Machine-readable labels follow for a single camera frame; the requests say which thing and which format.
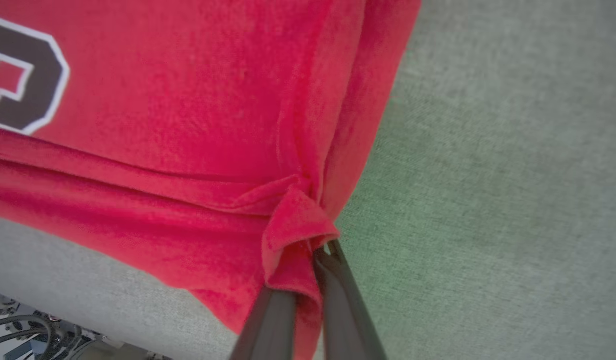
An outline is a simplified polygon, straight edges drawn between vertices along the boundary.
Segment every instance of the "red fabric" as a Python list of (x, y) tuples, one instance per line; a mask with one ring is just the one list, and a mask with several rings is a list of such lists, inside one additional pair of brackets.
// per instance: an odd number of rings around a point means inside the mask
[[(299, 292), (311, 359), (312, 252), (338, 235), (419, 5), (0, 0), (70, 66), (48, 125), (0, 129), (0, 217), (188, 289), (235, 332), (264, 283)], [(0, 89), (20, 73), (0, 64)]]

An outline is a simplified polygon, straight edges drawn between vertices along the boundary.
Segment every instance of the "cable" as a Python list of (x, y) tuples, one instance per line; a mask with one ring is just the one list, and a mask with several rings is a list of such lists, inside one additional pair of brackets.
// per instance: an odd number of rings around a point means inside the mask
[(70, 344), (66, 345), (66, 347), (60, 353), (56, 354), (54, 358), (63, 359), (62, 356), (64, 356), (64, 353), (66, 353), (65, 354), (66, 356), (70, 355), (70, 353), (72, 353), (72, 351), (75, 350), (75, 347), (79, 345), (79, 342), (81, 341), (82, 341), (82, 327), (79, 325), (75, 325), (74, 326), (74, 338), (72, 339), (72, 341), (70, 341)]
[(45, 328), (32, 328), (30, 330), (23, 330), (15, 333), (9, 333), (0, 337), (0, 344), (5, 343), (9, 340), (13, 340), (20, 337), (27, 337), (28, 335), (37, 335), (37, 334), (45, 334)]
[[(22, 321), (22, 322), (36, 322), (38, 324), (43, 325), (43, 327), (45, 328), (45, 331), (42, 331), (41, 328), (34, 328), (32, 330), (37, 330), (37, 331), (41, 331), (41, 332), (35, 332), (35, 334), (41, 334), (41, 333), (47, 333), (48, 334), (48, 340), (46, 341), (45, 344), (45, 350), (43, 351), (43, 355), (41, 355), (41, 358), (39, 358), (39, 360), (50, 360), (50, 353), (52, 351), (52, 346), (50, 346), (51, 342), (53, 341), (53, 339), (55, 338), (55, 328), (53, 328), (53, 325), (47, 321), (46, 319), (44, 319), (43, 317), (40, 316), (34, 316), (34, 315), (20, 315), (20, 316), (11, 316), (11, 317), (6, 317), (3, 319), (0, 319), (0, 326), (1, 325), (5, 325), (5, 324), (10, 324), (11, 322), (17, 322), (17, 321)], [(22, 332), (18, 332), (18, 336), (19, 337), (24, 337), (24, 333), (26, 331), (22, 331)]]

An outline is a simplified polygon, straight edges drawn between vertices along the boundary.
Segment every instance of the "black cable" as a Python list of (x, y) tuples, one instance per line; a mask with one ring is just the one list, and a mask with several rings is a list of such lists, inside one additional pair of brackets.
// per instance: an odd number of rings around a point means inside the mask
[[(18, 322), (18, 321), (22, 321), (22, 322), (36, 322), (38, 324), (43, 325), (43, 327), (45, 328), (45, 331), (43, 331), (43, 333), (47, 333), (48, 334), (48, 340), (46, 341), (45, 344), (45, 350), (43, 351), (43, 355), (41, 355), (41, 358), (39, 358), (39, 360), (50, 360), (50, 353), (52, 351), (52, 346), (50, 346), (50, 343), (53, 341), (53, 339), (55, 338), (55, 328), (53, 327), (53, 325), (47, 321), (46, 319), (44, 319), (43, 317), (40, 316), (34, 316), (34, 315), (19, 315), (19, 316), (11, 316), (11, 317), (6, 317), (3, 319), (0, 319), (0, 326), (1, 325), (5, 325), (5, 324), (10, 324), (11, 322)], [(19, 332), (19, 336), (22, 337), (24, 335), (22, 335), (24, 332)]]
[(66, 345), (66, 348), (63, 349), (60, 353), (54, 356), (55, 359), (63, 359), (64, 353), (68, 356), (75, 350), (75, 347), (79, 345), (79, 342), (82, 341), (82, 327), (79, 325), (74, 326), (74, 338), (70, 341), (70, 344)]
[(0, 344), (16, 338), (27, 337), (28, 335), (45, 334), (45, 328), (31, 328), (30, 330), (23, 330), (19, 332), (9, 333), (0, 337)]

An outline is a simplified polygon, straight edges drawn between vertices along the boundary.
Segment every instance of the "gray fabric surface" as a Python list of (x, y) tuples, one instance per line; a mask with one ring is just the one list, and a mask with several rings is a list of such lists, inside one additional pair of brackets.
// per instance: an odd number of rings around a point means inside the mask
[(2, 219), (0, 293), (175, 360), (225, 360), (237, 341), (189, 292)]
[[(616, 0), (425, 2), (337, 225), (393, 360), (616, 360)], [(235, 341), (5, 221), (0, 292), (176, 360)]]

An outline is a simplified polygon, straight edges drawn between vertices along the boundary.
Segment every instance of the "red t-shirt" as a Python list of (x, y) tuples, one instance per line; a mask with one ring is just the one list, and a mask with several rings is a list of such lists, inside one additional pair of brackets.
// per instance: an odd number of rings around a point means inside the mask
[(321, 325), (312, 252), (361, 175), (419, 0), (0, 0), (0, 217)]

